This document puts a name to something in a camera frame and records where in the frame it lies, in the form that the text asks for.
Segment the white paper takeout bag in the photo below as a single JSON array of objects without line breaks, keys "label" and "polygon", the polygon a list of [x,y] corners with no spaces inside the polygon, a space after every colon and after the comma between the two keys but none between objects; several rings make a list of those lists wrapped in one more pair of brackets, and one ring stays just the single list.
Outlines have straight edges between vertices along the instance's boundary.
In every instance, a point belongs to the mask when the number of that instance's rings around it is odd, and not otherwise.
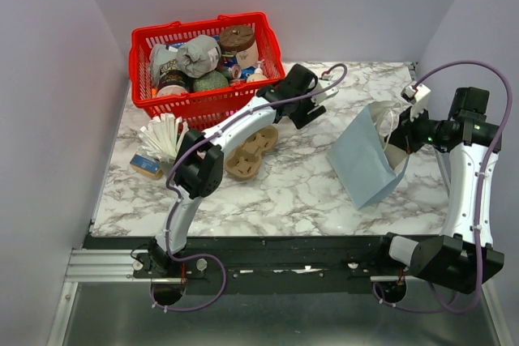
[{"label": "white paper takeout bag", "polygon": [[387,198],[405,176],[408,155],[380,133],[385,119],[390,131],[396,129],[398,106],[390,100],[368,104],[328,150],[328,160],[358,210]]}]

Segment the brown cardboard cup carrier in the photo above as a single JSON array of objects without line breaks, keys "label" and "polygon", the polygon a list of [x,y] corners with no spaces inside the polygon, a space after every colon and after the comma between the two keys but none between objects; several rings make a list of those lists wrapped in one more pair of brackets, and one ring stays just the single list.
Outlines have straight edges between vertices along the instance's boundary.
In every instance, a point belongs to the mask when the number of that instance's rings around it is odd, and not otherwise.
[{"label": "brown cardboard cup carrier", "polygon": [[274,126],[266,126],[256,131],[236,147],[224,163],[225,171],[241,181],[252,179],[260,170],[263,156],[277,144],[278,131]]}]

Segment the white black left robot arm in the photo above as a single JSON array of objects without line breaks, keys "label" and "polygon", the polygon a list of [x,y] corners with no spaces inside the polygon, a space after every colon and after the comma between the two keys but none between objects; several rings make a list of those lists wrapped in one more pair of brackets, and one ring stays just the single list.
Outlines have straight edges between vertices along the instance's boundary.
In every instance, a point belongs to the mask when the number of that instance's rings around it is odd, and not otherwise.
[{"label": "white black left robot arm", "polygon": [[221,184],[224,162],[231,151],[263,128],[288,117],[300,129],[325,112],[321,103],[337,92],[329,73],[318,77],[305,66],[292,66],[273,86],[257,91],[238,112],[204,131],[189,130],[180,147],[166,187],[176,195],[162,230],[148,244],[151,267],[160,276],[179,269],[176,254],[202,200]]}]

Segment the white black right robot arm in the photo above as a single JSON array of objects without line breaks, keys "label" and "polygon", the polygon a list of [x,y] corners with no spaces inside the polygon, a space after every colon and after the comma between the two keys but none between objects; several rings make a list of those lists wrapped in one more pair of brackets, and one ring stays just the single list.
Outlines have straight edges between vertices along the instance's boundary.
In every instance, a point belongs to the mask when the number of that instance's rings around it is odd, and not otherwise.
[{"label": "white black right robot arm", "polygon": [[373,264],[385,275],[403,264],[412,276],[470,294],[504,265],[504,255],[493,248],[489,217],[491,180],[501,149],[492,143],[499,139],[498,127],[486,121],[489,91],[458,88],[441,121],[429,117],[430,93],[422,84],[402,90],[410,107],[385,139],[407,154],[425,145],[448,154],[451,186],[444,226],[439,235],[421,241],[388,233]]}]

